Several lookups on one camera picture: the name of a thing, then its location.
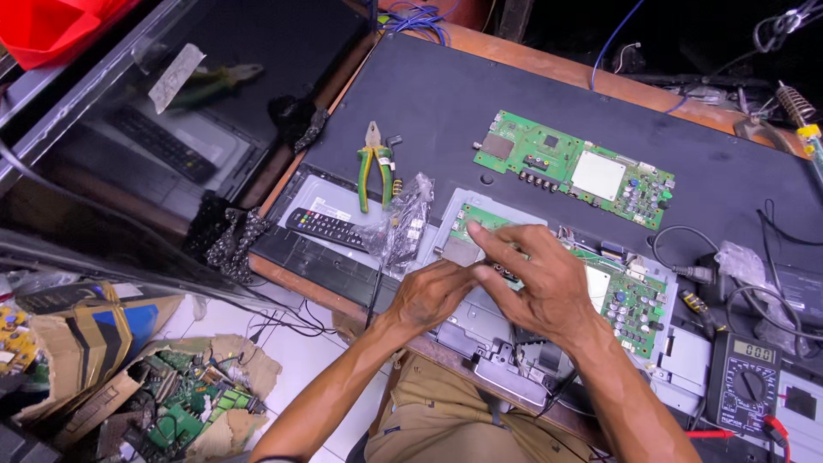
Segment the green-yellow pliers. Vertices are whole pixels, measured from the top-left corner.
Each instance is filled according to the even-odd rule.
[[[383,207],[392,200],[392,151],[380,144],[380,131],[374,121],[369,123],[365,132],[365,147],[357,152],[360,158],[360,175],[357,177],[357,196],[360,199],[360,211],[369,212],[369,200],[366,197],[366,181],[369,179],[372,157],[380,166],[383,177]]]

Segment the red container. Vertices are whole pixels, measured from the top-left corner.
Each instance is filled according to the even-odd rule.
[[[25,69],[59,66],[140,0],[0,0],[0,41]]]

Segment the tv main board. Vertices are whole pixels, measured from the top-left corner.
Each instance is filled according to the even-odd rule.
[[[474,162],[657,230],[674,175],[506,111],[495,116]]]
[[[478,260],[481,250],[468,235],[466,225],[469,221],[478,222],[492,232],[507,225],[517,225],[478,207],[464,204],[452,224],[442,258],[464,266]],[[561,243],[589,268],[596,270],[597,274],[609,276],[605,294],[593,297],[598,301],[602,299],[602,305],[595,309],[609,322],[623,348],[642,358],[651,358],[655,333],[664,328],[660,320],[665,315],[663,305],[667,301],[666,284],[638,274],[607,257],[580,249],[568,241],[561,240]],[[518,275],[498,264],[494,264],[494,268],[513,290],[523,287]]]

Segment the human arm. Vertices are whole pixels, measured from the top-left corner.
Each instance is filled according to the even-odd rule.
[[[388,357],[449,317],[474,283],[470,269],[447,260],[408,274],[392,305],[283,410],[249,461],[309,461]]]
[[[588,296],[584,264],[547,227],[476,223],[469,234],[486,256],[523,281],[512,291],[490,267],[475,276],[514,324],[547,337],[571,358],[619,461],[700,461],[689,438],[646,385]],[[524,259],[508,243],[529,255]]]

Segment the wooden table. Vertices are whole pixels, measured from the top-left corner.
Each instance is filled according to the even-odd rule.
[[[588,66],[460,26],[444,24],[444,27],[451,34],[452,47],[455,49],[521,68],[522,70],[533,72],[543,77],[549,77],[578,87],[588,88],[589,78],[592,73],[592,68]],[[598,71],[595,77],[595,83],[597,92],[603,94],[604,97],[614,97],[653,110],[668,110],[681,100],[679,96],[675,96],[667,91],[649,87],[609,72]],[[342,91],[329,109],[330,113],[334,111],[350,84],[351,80],[342,88]],[[713,106],[703,105],[694,101],[687,101],[680,109],[674,111],[672,115],[730,134],[734,134],[732,126],[736,122],[746,118],[744,114],[736,111],[720,110]],[[783,137],[790,142],[796,153],[802,153],[800,142],[793,133],[784,132]],[[300,164],[303,155],[304,153],[299,154],[286,169],[286,173],[263,203],[261,214],[265,214],[271,207],[274,200],[289,181],[296,167]],[[270,279],[274,283],[297,292],[337,314],[345,316],[359,326],[365,324],[365,308],[363,306],[355,304],[344,297],[338,296],[336,293],[293,274],[259,255],[249,254],[249,265],[253,271]],[[535,405],[526,403],[517,396],[475,375],[464,366],[463,357],[449,348],[445,348],[440,344],[422,337],[414,339],[407,347],[412,352],[428,358],[432,362],[447,368],[459,376],[465,377],[476,386],[489,391],[491,394],[521,409],[529,410],[534,414],[540,411]],[[552,408],[543,418],[598,448],[607,448],[603,435],[594,419],[576,414],[564,407]]]

